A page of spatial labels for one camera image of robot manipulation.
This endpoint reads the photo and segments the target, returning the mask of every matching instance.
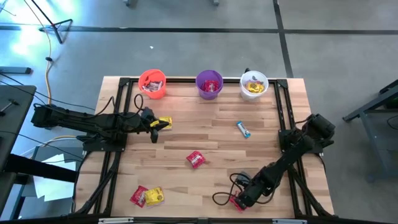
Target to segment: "bucket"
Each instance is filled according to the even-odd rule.
[[[249,90],[246,89],[246,83],[249,81],[253,81],[253,77],[260,82],[264,82],[264,90],[261,93],[251,93]],[[255,100],[263,95],[268,89],[268,79],[267,77],[257,71],[248,71],[244,73],[241,77],[241,81],[239,82],[239,86],[241,87],[241,96],[244,100]]]
[[[201,88],[203,84],[205,84],[206,80],[213,80],[213,81],[218,81],[218,89],[214,92],[206,92],[203,91]],[[216,71],[214,70],[205,70],[197,76],[195,83],[197,84],[197,88],[199,91],[199,95],[205,99],[205,100],[214,100],[218,93],[221,91],[223,88],[223,77]]]
[[[142,86],[148,85],[150,82],[162,82],[162,87],[157,91],[147,91]],[[138,85],[141,92],[145,93],[149,98],[158,100],[166,94],[166,76],[158,69],[150,69],[144,71],[138,79]]]

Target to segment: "white bucket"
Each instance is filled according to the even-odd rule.
[[[249,90],[246,89],[246,83],[248,81],[253,81],[253,77],[256,78],[256,80],[260,81],[260,82],[264,82],[264,91],[261,93],[251,93]],[[268,79],[267,77],[261,73],[261,72],[257,72],[257,71],[248,71],[246,73],[244,73],[241,77],[241,81],[239,82],[239,86],[241,87],[241,96],[244,100],[255,100],[256,98],[260,97],[261,95],[263,95],[267,89],[268,89]]]

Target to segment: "orange bucket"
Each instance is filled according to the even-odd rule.
[[[142,86],[148,85],[150,82],[162,82],[162,87],[157,91],[147,91]],[[166,76],[159,69],[150,69],[144,71],[138,79],[138,85],[141,92],[145,93],[149,98],[158,100],[166,94]]]

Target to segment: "yellow candy package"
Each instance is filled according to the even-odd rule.
[[[172,117],[170,117],[170,116],[164,116],[164,117],[160,117],[159,119],[160,119],[161,121],[167,121],[167,122],[169,122],[169,125],[167,125],[166,127],[164,127],[162,130],[171,130],[171,129],[172,129],[172,124],[173,124]]]
[[[260,82],[248,82],[246,84],[246,89],[249,90],[251,93],[262,93],[265,87]]]
[[[164,195],[162,188],[156,187],[145,192],[145,201],[147,206],[159,205],[164,202]]]

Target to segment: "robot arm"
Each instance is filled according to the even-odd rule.
[[[234,199],[239,207],[242,209],[251,207],[261,195],[269,196],[279,186],[283,173],[287,169],[293,169],[292,164],[306,152],[316,147],[323,148],[333,144],[333,141],[330,140],[334,135],[335,126],[333,124],[319,114],[311,114],[306,121],[301,130],[294,128],[287,134],[279,136],[284,151],[282,157],[263,167],[248,183],[243,185],[244,190]]]
[[[148,107],[138,113],[112,113],[112,114],[87,114],[66,110],[55,105],[40,105],[35,107],[32,123],[39,128],[52,128],[61,126],[88,133],[88,136],[78,136],[85,144],[94,144],[104,141],[108,144],[117,143],[127,133],[145,131],[150,133],[153,143],[157,142],[158,131],[169,125],[166,121],[159,121],[151,126],[154,121],[159,121]]]

